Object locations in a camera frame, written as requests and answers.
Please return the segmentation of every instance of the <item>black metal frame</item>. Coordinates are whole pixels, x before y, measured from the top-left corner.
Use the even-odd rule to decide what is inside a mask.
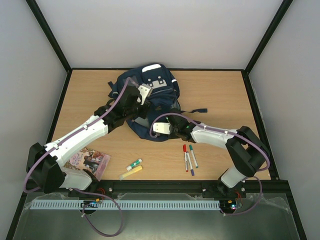
[[[48,38],[49,42],[52,45],[52,48],[56,52],[58,58],[61,61],[64,69],[67,72],[67,77],[62,89],[62,93],[60,95],[60,99],[58,102],[58,106],[56,112],[54,114],[54,118],[52,121],[52,125],[48,134],[47,142],[52,141],[52,137],[56,128],[56,124],[59,118],[59,114],[63,105],[63,101],[67,92],[68,84],[72,75],[73,70],[128,70],[130,68],[71,68],[65,55],[63,54],[54,34],[52,33],[45,17],[43,16],[37,2],[35,0],[26,0],[28,3],[31,11],[33,12],[35,18],[37,19],[38,23],[40,24],[43,32],[45,33],[46,37]],[[267,134],[265,131],[265,126],[260,114],[260,110],[258,108],[257,100],[255,93],[253,91],[249,73],[253,69],[254,65],[256,64],[258,58],[262,54],[263,50],[265,49],[267,43],[269,42],[270,38],[272,37],[273,33],[275,32],[277,26],[281,22],[282,18],[284,17],[286,11],[288,10],[289,6],[293,0],[283,0],[282,4],[280,5],[276,15],[274,16],[272,22],[270,23],[268,29],[266,30],[263,38],[261,39],[257,49],[255,50],[252,58],[250,59],[247,67],[245,69],[198,69],[198,68],[171,68],[171,71],[179,70],[179,71],[241,71],[243,82],[245,85],[245,89],[248,95],[248,99],[250,102],[250,106],[252,109],[252,114],[255,120],[255,124],[257,127],[257,131],[261,141],[270,149],[270,144],[267,138]],[[307,239],[306,234],[304,232],[297,207],[295,201],[292,196],[292,192],[289,186],[288,181],[286,180],[279,180],[279,174],[276,168],[275,160],[271,154],[270,156],[270,177],[271,180],[262,180],[262,188],[264,193],[284,193],[287,197],[289,207],[292,211],[294,221],[297,227],[297,231],[301,240]],[[203,189],[210,189],[214,185],[217,184],[216,180],[212,181],[156,181],[156,180],[149,180],[149,181],[118,181],[118,180],[102,180],[99,182],[99,187],[103,187],[104,189],[108,190],[112,188],[112,191],[108,194],[110,196],[115,195],[117,193],[187,193],[191,195],[202,194],[204,197],[215,197],[216,199],[223,199],[223,197],[215,195],[210,191],[203,192]],[[260,186],[257,181],[255,180],[248,180],[245,183],[242,183],[243,187],[245,188],[245,192],[247,193],[258,193],[260,191]],[[29,180],[27,183],[27,189],[31,189],[36,187],[36,184],[33,180]],[[23,210],[26,194],[23,193],[19,204],[17,206],[15,215],[13,217],[8,235],[6,237],[7,240],[13,238],[15,234],[16,227],[18,225],[20,214]]]

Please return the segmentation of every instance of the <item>yellow highlighter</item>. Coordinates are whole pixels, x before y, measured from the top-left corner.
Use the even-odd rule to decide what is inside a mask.
[[[127,172],[121,174],[119,176],[119,179],[123,180],[126,177],[130,176],[131,174],[135,174],[135,173],[139,172],[140,170],[142,170],[142,166],[141,165],[140,166],[136,166],[135,168],[131,169],[130,171],[127,171]]]

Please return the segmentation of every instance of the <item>book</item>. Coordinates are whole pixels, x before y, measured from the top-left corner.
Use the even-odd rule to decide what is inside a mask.
[[[88,147],[82,148],[73,155],[64,165],[65,168],[74,170],[86,169],[90,171],[98,181],[101,180],[111,156]]]

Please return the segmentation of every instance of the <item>red marker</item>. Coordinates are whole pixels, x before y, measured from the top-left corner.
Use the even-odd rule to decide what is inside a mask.
[[[186,145],[183,145],[183,151],[184,151],[185,171],[188,172],[187,146]]]

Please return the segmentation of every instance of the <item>perforated metal rail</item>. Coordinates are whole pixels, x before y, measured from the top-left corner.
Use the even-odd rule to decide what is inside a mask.
[[[153,200],[117,200],[122,210],[220,210],[219,201],[153,201]],[[32,210],[79,210],[84,206],[83,200],[33,200]],[[91,203],[88,208],[96,210],[117,210],[110,200]]]

